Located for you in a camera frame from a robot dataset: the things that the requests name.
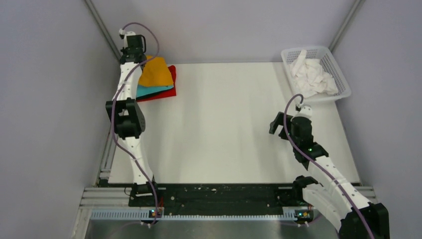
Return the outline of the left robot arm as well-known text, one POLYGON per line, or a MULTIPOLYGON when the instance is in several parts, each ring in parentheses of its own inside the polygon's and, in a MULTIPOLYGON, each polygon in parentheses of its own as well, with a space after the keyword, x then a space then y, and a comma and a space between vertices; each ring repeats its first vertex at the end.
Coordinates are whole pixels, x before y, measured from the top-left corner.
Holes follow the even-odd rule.
POLYGON ((147 61, 144 49, 146 41, 143 35, 133 31, 124 31, 120 37, 123 40, 120 78, 116 93, 105 108, 111 122, 113 140, 128 155, 132 167, 130 206, 157 207, 160 193, 154 184, 154 175, 141 137, 146 129, 146 120, 136 100, 138 81, 147 61))

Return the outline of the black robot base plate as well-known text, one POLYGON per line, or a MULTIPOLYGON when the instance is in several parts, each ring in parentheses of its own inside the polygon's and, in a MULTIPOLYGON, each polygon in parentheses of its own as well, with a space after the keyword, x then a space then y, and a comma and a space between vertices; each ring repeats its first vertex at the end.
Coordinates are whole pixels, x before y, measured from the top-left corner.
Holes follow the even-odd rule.
POLYGON ((292 184, 155 184, 162 215, 282 215, 312 220, 314 207, 296 197, 292 184))

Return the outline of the orange t shirt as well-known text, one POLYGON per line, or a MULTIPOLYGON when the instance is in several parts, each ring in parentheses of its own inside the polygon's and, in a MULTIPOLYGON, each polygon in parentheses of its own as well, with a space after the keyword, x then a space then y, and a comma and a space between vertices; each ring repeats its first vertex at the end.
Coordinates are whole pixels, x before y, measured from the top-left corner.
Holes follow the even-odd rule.
POLYGON ((143 87, 172 86, 173 78, 163 57, 147 55, 149 60, 142 71, 138 84, 143 87))

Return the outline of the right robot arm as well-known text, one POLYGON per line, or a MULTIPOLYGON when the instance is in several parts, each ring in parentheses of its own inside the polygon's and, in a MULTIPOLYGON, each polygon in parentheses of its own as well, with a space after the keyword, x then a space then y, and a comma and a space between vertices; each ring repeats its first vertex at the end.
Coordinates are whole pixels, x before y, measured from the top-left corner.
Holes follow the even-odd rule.
POLYGON ((311 120, 301 114, 279 112, 270 123, 269 133, 274 134, 279 126, 279 137, 291 144, 295 159, 309 173, 293 182, 293 201, 315 206, 340 239, 390 238, 387 208, 373 203, 341 174, 329 153, 314 140, 311 120))

